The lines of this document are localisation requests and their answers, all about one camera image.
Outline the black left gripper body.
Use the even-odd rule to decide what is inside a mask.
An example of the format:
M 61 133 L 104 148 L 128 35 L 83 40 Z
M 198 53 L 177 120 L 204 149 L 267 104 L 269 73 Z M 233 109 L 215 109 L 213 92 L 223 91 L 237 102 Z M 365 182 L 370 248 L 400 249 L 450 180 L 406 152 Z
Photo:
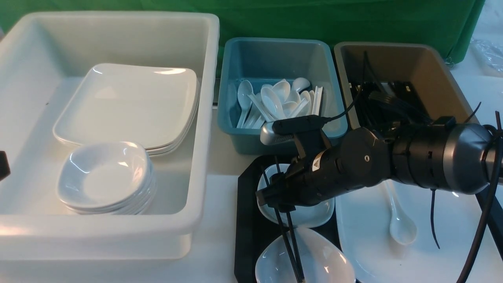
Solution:
M 4 151 L 0 151 L 0 181 L 4 180 L 11 174 L 11 169 L 7 154 Z

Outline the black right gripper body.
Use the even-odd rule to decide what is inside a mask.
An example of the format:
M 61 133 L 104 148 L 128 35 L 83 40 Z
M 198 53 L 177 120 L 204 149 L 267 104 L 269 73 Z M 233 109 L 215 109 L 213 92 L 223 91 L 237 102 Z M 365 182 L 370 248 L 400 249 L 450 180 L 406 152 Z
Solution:
M 259 206 L 314 206 L 392 176 L 392 140 L 375 130 L 351 130 L 335 146 L 329 146 L 321 130 L 299 132 L 293 138 L 297 159 L 256 192 Z

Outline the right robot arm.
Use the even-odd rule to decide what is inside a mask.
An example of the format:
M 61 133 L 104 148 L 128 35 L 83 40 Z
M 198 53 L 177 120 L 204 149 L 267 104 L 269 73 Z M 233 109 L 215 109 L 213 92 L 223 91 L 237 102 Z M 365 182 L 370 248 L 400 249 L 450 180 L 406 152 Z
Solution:
M 502 134 L 495 129 L 452 116 L 430 124 L 395 121 L 348 131 L 332 146 L 325 121 L 309 115 L 264 125 L 264 144 L 293 140 L 298 154 L 256 192 L 260 206 L 291 211 L 385 180 L 462 195 L 502 183 Z

